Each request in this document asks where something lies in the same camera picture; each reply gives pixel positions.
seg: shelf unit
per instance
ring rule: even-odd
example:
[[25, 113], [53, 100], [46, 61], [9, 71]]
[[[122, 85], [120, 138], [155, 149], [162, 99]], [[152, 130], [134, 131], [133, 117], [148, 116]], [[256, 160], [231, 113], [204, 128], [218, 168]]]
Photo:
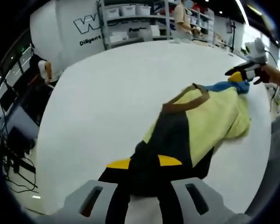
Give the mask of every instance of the shelf unit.
[[[145, 4], [149, 5], [152, 8], [155, 5], [164, 6], [165, 7], [165, 15], [133, 15], [133, 16], [120, 16], [117, 18], [109, 19], [106, 16], [106, 7], [109, 6], [117, 6], [117, 5], [131, 5], [131, 4]], [[102, 28], [102, 34], [104, 39], [104, 45], [106, 49], [111, 49], [116, 46], [123, 46], [129, 43], [136, 43], [141, 42], [143, 39], [141, 37], [136, 38], [129, 38], [127, 40], [122, 40], [115, 43], [110, 43], [110, 37], [109, 37], [109, 28], [108, 24], [116, 21], [130, 21], [130, 20], [148, 20], [148, 21], [162, 21], [165, 20], [166, 25], [166, 35], [161, 37], [153, 37], [153, 40], [169, 40], [172, 38], [170, 34], [170, 24], [174, 22], [174, 17], [170, 17], [169, 15], [169, 7], [176, 7], [178, 4], [174, 2], [168, 2], [168, 0], [101, 0], [98, 5], [98, 12], [101, 22], [101, 28]], [[191, 8], [186, 8], [186, 10], [190, 11], [192, 13], [192, 16], [197, 18], [197, 24], [190, 23], [192, 26], [200, 26], [202, 29], [202, 32], [205, 35], [208, 35], [209, 33], [209, 26], [208, 22], [211, 18], [208, 15], [205, 15], [203, 13], [200, 13], [200, 10], [194, 10]], [[202, 26], [201, 21], [205, 21], [207, 26]]]

